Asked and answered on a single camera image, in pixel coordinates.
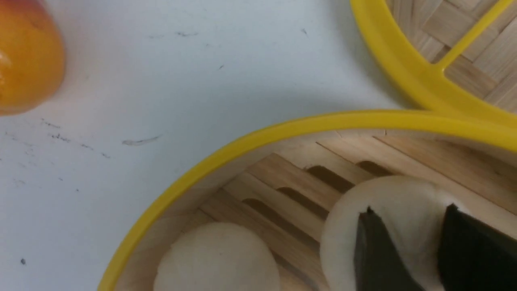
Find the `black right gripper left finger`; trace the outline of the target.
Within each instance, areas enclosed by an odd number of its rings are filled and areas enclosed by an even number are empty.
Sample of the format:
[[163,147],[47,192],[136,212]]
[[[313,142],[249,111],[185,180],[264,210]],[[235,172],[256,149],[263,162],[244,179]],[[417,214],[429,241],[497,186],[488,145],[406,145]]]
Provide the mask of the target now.
[[399,256],[390,234],[371,207],[359,214],[354,249],[357,291],[423,291]]

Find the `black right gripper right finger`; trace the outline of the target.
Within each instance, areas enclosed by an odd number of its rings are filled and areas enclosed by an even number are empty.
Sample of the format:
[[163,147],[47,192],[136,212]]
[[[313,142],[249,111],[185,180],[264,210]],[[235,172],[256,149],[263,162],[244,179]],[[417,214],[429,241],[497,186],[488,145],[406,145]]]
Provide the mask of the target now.
[[517,242],[451,204],[443,220],[438,273],[446,291],[515,291]]

